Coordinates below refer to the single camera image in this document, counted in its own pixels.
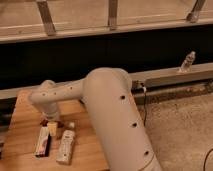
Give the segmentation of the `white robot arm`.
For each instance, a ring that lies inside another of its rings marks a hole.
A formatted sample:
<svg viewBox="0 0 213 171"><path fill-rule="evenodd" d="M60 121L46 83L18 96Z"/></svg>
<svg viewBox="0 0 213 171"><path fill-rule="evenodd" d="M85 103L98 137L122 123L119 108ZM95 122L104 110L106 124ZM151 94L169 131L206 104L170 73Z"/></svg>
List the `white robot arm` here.
<svg viewBox="0 0 213 171"><path fill-rule="evenodd" d="M120 68L98 68L78 81L57 86L44 81L29 100L49 121L59 119L57 103L81 99L101 143L110 171L163 171L131 94L132 79Z"/></svg>

